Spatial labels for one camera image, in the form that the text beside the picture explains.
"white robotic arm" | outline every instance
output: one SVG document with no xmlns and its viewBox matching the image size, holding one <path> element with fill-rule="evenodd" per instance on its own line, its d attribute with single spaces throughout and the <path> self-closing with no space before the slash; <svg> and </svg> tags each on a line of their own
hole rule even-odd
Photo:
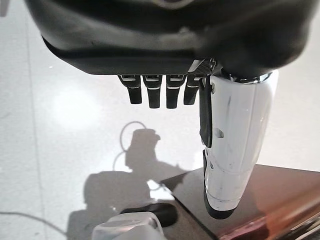
<svg viewBox="0 0 320 240">
<path fill-rule="evenodd" d="M 244 193 L 262 147 L 278 75 L 210 76 L 200 82 L 200 91 L 210 94 L 212 116 L 211 141 L 203 151 L 204 202 L 216 219 L 229 217 Z"/>
</svg>

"white plastic object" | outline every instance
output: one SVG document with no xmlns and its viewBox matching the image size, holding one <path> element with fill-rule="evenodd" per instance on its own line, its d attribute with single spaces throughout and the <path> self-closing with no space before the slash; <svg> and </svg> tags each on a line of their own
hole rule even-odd
<svg viewBox="0 0 320 240">
<path fill-rule="evenodd" d="M 141 225 L 117 236 L 113 240 L 167 240 L 150 225 Z"/>
<path fill-rule="evenodd" d="M 260 83 L 211 76 L 212 147 L 205 149 L 205 188 L 217 211 L 238 206 L 258 160 L 278 82 L 278 71 Z"/>
<path fill-rule="evenodd" d="M 133 212 L 123 213 L 111 217 L 107 222 L 96 226 L 92 232 L 92 240 L 114 240 L 115 238 L 118 239 L 118 236 L 130 231 L 137 226 L 144 225 L 149 225 L 153 229 L 155 229 L 161 236 L 164 235 L 157 216 L 152 212 Z"/>
</svg>

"robotic hand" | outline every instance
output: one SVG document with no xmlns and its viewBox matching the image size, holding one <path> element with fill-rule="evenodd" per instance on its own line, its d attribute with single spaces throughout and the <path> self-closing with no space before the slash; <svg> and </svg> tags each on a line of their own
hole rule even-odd
<svg viewBox="0 0 320 240">
<path fill-rule="evenodd" d="M 302 52 L 318 0 L 26 0 L 47 47 L 89 74 L 118 75 L 132 104 L 167 108 L 199 89 L 204 202 L 227 218 L 262 146 L 276 69 Z"/>
</svg>

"black robotic component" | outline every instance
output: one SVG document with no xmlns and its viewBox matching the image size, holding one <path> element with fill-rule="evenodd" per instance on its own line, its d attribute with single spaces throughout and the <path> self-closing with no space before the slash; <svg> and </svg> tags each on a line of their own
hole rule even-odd
<svg viewBox="0 0 320 240">
<path fill-rule="evenodd" d="M 160 107 L 163 80 L 169 109 L 177 107 L 185 82 L 185 105 L 194 104 L 200 89 L 200 135 L 209 149 L 210 75 L 255 83 L 292 62 L 306 45 L 318 5 L 318 0 L 25 1 L 53 54 L 89 74 L 118 75 L 132 104 L 142 102 L 142 81 L 150 108 Z"/>
</svg>

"wooden table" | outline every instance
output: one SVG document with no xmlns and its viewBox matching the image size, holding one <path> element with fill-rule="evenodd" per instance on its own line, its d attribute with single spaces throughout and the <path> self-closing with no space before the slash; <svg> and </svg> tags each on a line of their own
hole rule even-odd
<svg viewBox="0 0 320 240">
<path fill-rule="evenodd" d="M 206 211 L 203 168 L 162 183 L 213 239 L 291 240 L 320 221 L 320 172 L 256 165 L 239 206 L 224 220 Z"/>
</svg>

